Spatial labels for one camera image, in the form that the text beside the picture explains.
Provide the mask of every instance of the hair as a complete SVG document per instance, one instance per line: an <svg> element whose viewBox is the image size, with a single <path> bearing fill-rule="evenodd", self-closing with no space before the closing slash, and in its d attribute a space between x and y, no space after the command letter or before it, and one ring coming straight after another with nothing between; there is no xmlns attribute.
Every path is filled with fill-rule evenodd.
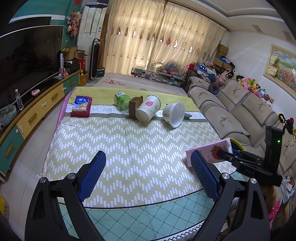
<svg viewBox="0 0 296 241"><path fill-rule="evenodd" d="M267 211L270 212L274 208L274 204L276 202L276 187L260 185L260 189L265 199Z"/></svg>

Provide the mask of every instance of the teal tablecloth section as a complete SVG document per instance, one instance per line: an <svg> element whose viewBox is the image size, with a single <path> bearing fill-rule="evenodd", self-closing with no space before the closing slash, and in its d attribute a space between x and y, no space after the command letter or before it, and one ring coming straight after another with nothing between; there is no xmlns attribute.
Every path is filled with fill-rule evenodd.
<svg viewBox="0 0 296 241"><path fill-rule="evenodd" d="M240 173L231 176L243 180ZM204 190L167 202L131 208L86 208L88 215L106 241L158 240L196 226L213 207ZM77 237L66 206L60 209L69 231Z"/></svg>

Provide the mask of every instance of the ceiling vent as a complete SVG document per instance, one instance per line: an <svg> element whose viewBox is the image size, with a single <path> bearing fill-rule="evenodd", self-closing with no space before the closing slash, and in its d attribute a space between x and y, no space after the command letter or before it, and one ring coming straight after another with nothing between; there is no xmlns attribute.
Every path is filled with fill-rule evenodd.
<svg viewBox="0 0 296 241"><path fill-rule="evenodd" d="M291 34L287 31L282 30L283 34L285 35L285 38L288 42L290 43L294 43L293 38L291 36Z"/></svg>
<svg viewBox="0 0 296 241"><path fill-rule="evenodd" d="M257 33L263 34L263 31L260 29L258 25L252 24L252 26L257 31Z"/></svg>

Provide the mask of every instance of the pink apple print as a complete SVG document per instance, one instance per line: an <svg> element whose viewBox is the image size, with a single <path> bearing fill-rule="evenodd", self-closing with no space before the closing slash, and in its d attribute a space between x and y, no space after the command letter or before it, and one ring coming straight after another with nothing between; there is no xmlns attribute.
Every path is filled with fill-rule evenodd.
<svg viewBox="0 0 296 241"><path fill-rule="evenodd" d="M152 106L152 105L153 105L153 101L147 101L147 102L145 103L145 105L146 105L146 106Z"/></svg>

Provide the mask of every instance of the picture frame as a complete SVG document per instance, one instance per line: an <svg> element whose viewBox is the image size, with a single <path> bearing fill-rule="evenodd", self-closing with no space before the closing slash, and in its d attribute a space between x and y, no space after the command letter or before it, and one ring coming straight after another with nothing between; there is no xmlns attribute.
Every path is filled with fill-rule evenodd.
<svg viewBox="0 0 296 241"><path fill-rule="evenodd" d="M274 64L269 63L271 55L277 55L278 59ZM276 74L273 76L269 66L277 68ZM276 45L271 45L264 77L275 82L283 88L288 94L296 99L296 54Z"/></svg>

